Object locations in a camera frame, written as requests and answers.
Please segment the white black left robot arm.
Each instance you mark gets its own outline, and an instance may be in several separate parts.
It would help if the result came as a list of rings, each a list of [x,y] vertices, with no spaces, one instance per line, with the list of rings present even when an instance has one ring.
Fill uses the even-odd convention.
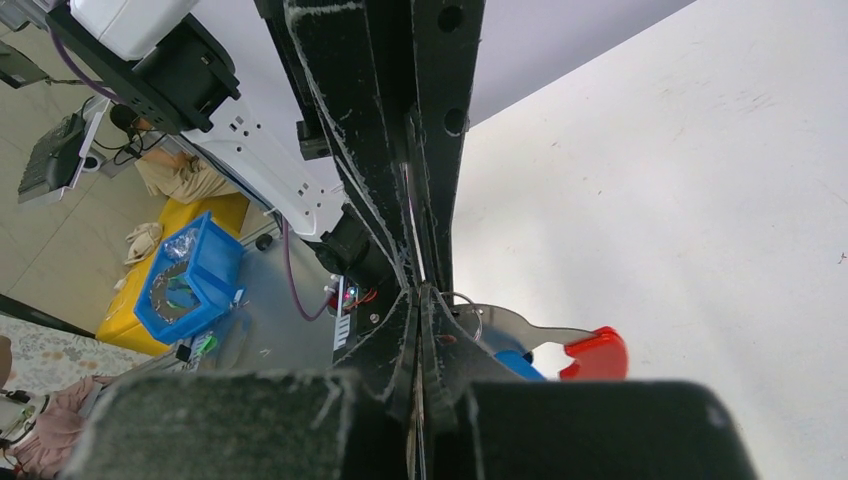
[[[481,1],[58,1],[113,96],[220,162],[328,268],[444,290]]]

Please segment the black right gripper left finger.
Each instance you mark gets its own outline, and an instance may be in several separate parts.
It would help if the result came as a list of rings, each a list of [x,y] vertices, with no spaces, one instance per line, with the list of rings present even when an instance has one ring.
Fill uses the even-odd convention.
[[[355,374],[362,388],[400,423],[410,420],[418,305],[404,289],[383,322],[336,360],[332,367]]]

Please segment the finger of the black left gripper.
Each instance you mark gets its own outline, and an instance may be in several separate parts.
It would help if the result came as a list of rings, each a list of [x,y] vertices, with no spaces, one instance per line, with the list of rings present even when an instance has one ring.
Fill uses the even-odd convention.
[[[453,288],[452,221],[485,4],[410,4],[412,86],[406,117],[408,211],[419,281]]]
[[[421,284],[405,210],[415,101],[413,1],[259,1],[304,122],[321,129],[346,196],[309,241],[322,265],[366,286]]]

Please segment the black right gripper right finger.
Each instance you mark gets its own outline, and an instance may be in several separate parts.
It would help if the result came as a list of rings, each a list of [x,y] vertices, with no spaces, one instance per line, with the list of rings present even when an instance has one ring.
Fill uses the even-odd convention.
[[[472,382],[518,382],[521,377],[473,340],[441,294],[421,286],[421,360],[425,418],[455,424],[455,405]]]

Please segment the blue key tag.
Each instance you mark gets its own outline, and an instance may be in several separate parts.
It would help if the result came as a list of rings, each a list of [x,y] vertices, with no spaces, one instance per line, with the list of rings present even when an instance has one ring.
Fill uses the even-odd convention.
[[[542,375],[532,363],[527,361],[519,352],[512,350],[504,350],[495,354],[495,359],[498,360],[507,369],[528,381],[546,381],[547,378]]]

